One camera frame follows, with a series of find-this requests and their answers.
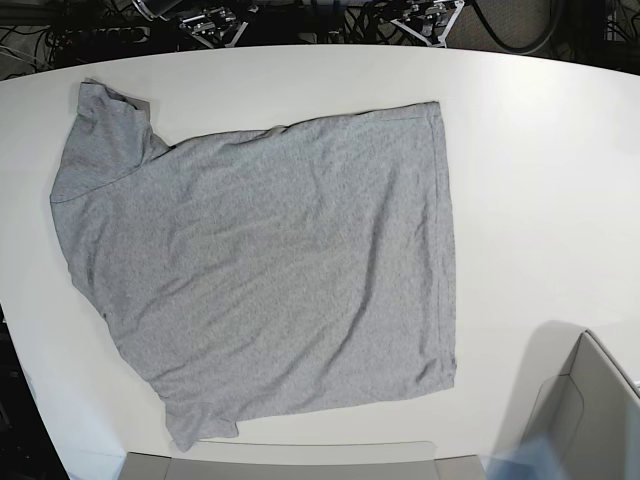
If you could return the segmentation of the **grey bin right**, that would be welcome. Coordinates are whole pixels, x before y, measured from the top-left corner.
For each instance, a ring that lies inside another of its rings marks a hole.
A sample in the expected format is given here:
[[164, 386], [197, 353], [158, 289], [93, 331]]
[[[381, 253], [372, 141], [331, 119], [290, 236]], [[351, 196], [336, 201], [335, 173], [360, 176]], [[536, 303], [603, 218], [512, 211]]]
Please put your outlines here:
[[591, 331], [540, 388], [521, 444], [536, 436], [559, 457], [558, 479], [639, 477], [639, 389]]

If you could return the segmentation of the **grey tray bottom edge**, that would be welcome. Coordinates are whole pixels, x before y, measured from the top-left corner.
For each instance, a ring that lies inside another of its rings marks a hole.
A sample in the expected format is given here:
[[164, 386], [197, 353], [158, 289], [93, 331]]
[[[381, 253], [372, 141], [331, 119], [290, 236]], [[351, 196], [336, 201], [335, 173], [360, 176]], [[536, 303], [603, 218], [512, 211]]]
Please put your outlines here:
[[428, 441], [275, 445], [199, 442], [181, 453], [127, 454], [121, 479], [484, 479], [476, 455], [436, 457]]

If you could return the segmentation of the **grey T-shirt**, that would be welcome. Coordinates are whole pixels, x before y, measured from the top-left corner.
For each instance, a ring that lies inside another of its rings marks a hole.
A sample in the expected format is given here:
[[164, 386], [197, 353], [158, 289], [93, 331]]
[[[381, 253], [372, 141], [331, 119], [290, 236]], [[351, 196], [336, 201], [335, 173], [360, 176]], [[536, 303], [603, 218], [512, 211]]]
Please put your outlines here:
[[243, 421], [455, 382], [436, 102], [166, 144], [87, 81], [50, 206], [73, 285], [187, 451]]

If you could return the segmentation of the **blue object bottom right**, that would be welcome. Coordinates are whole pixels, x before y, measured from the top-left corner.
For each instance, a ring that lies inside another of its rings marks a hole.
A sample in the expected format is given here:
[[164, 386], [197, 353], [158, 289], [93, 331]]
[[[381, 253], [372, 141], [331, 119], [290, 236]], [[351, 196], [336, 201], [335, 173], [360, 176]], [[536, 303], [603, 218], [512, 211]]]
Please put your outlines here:
[[485, 461], [485, 478], [495, 480], [558, 479], [560, 467], [551, 442], [546, 436], [524, 441], [515, 449], [489, 457]]

